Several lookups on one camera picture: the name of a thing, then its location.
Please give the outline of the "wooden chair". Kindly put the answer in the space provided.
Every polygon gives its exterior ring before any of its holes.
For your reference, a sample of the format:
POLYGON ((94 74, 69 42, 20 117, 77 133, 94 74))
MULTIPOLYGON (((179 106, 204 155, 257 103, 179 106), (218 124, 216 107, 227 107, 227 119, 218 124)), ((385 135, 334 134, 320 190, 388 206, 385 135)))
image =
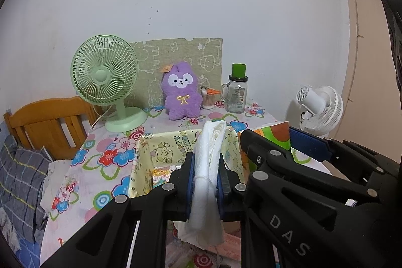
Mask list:
POLYGON ((82 121, 93 124, 102 109, 79 96, 52 98, 25 105, 15 113, 4 113, 8 131, 24 148, 45 148, 55 160, 73 159, 88 133, 82 121))

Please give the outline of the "yellow cartoon fabric storage box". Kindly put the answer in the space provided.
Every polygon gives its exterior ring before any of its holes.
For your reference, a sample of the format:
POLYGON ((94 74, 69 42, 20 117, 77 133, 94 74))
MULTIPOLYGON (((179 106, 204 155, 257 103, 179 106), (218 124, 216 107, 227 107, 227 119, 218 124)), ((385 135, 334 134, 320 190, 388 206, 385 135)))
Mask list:
MULTIPOLYGON (((131 169, 128 196, 146 195, 153 188, 153 170, 157 167, 181 165, 188 152, 193 152, 200 129, 147 133, 136 142, 134 162, 131 169)), ((238 134, 230 126, 226 127, 221 153, 226 167, 245 181, 240 155, 238 134)))

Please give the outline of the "white cloth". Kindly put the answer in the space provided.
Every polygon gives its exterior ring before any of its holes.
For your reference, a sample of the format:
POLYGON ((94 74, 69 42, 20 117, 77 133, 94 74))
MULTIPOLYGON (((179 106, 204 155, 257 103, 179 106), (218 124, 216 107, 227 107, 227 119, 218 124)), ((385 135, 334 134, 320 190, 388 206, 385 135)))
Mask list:
POLYGON ((195 145, 195 171, 189 219, 184 223, 176 223, 179 238, 202 250, 223 243, 223 227, 216 192, 225 132, 226 122, 205 122, 195 145))

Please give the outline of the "beige cartoon cardboard panel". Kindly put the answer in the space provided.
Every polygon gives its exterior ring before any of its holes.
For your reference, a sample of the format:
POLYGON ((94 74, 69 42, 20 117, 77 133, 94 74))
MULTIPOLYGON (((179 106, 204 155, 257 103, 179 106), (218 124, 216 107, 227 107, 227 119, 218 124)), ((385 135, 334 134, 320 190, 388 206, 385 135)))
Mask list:
POLYGON ((199 85, 218 89, 221 86, 223 39, 158 39, 132 43, 138 60, 136 84, 125 99, 126 106, 154 108, 164 104, 161 89, 162 69, 185 61, 192 66, 199 85))

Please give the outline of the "pink paper packet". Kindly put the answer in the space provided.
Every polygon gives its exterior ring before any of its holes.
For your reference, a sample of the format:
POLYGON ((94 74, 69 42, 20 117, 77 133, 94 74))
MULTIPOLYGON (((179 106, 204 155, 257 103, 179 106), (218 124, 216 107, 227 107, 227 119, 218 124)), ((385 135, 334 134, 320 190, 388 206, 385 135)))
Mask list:
POLYGON ((241 261, 241 240, 240 237, 224 233, 224 242, 219 245, 219 253, 227 258, 241 261))

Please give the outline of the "grey plaid pillow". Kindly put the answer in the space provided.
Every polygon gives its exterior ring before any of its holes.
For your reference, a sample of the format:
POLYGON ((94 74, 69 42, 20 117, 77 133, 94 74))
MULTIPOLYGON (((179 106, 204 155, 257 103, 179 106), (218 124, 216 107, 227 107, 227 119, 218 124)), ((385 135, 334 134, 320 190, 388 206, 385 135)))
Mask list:
POLYGON ((47 218, 41 193, 51 161, 43 151, 18 145, 12 135, 1 148, 1 207, 19 236, 42 242, 47 218))

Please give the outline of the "glass jar green lid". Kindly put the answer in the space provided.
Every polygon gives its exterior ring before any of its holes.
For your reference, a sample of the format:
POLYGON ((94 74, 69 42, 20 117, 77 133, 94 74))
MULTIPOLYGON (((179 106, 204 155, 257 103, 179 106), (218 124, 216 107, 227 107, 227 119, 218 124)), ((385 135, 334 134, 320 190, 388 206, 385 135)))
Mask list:
POLYGON ((221 100, 226 110, 234 114, 242 114, 245 111, 247 101, 246 64, 233 63, 229 81, 221 86, 221 100))

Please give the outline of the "cotton swab container orange lid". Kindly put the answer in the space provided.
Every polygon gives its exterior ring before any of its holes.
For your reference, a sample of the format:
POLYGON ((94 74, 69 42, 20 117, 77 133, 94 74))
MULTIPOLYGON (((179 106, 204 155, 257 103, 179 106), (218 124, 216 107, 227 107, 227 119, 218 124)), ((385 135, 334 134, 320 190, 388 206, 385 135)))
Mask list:
POLYGON ((215 106, 215 101, 218 95, 221 94, 220 90, 213 88, 207 88, 205 86, 200 87, 200 92, 202 95, 202 108, 205 110, 213 109, 215 106))

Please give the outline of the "yellow cartoon tissue pack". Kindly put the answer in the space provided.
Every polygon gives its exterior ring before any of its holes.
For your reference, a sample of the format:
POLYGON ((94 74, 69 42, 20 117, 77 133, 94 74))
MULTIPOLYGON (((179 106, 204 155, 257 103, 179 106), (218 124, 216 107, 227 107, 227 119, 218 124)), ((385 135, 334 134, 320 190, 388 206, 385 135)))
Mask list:
POLYGON ((181 165, 170 165, 164 167, 156 167, 153 169, 153 188, 157 188, 158 186, 167 183, 170 179, 170 176, 173 171, 180 169, 181 165))

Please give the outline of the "purple plush toy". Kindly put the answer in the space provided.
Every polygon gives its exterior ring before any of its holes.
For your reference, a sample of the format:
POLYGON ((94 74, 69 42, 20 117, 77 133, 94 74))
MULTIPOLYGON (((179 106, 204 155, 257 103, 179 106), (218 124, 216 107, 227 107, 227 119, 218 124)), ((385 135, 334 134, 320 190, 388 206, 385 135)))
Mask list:
POLYGON ((161 88, 165 96, 164 107, 170 120, 197 118, 200 115, 202 95, 198 78, 188 62, 173 64, 164 73, 161 88))

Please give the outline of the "beige wooden door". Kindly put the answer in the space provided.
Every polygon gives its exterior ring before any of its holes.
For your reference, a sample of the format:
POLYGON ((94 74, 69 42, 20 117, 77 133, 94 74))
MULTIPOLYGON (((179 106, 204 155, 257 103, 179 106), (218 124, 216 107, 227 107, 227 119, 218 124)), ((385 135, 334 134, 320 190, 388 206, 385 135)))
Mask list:
POLYGON ((401 160, 401 103, 381 0, 348 0, 349 57, 344 113, 333 137, 401 160))

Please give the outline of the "green desk fan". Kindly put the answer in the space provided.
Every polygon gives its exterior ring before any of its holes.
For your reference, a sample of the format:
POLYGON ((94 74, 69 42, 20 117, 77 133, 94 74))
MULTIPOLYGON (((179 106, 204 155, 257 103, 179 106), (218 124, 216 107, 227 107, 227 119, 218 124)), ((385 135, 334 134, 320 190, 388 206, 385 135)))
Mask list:
POLYGON ((138 72, 133 47, 113 35, 96 35, 86 40, 70 65, 71 81, 81 98, 93 106, 115 107, 104 124, 111 133, 131 131, 147 120, 143 109, 124 104, 134 89, 138 72))

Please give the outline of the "white standing fan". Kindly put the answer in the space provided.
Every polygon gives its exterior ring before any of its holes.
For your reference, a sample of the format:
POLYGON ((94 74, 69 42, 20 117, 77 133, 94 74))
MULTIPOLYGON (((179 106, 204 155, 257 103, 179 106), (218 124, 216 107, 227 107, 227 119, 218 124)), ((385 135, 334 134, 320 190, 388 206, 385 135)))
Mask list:
POLYGON ((341 120, 343 99, 331 86, 303 86, 296 94, 296 101, 306 111, 302 118, 302 128, 307 133, 325 137, 341 120))

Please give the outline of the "floral tablecloth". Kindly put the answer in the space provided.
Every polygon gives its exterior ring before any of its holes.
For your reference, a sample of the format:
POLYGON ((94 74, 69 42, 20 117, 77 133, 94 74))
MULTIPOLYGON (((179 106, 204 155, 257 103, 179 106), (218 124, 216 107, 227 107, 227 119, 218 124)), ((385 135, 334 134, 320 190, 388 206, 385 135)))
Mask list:
MULTIPOLYGON (((279 122, 257 103, 248 103, 242 114, 231 114, 221 101, 197 118, 169 120, 163 107, 147 108, 144 125, 123 133, 110 133, 98 124, 72 159, 70 168, 53 197, 41 244, 40 262, 45 263, 70 237, 119 194, 128 196, 136 142, 147 133, 200 129, 205 122, 226 122, 239 135, 245 129, 262 129, 285 149, 287 123, 279 122)), ((241 154, 245 182, 249 175, 247 157, 241 154)))

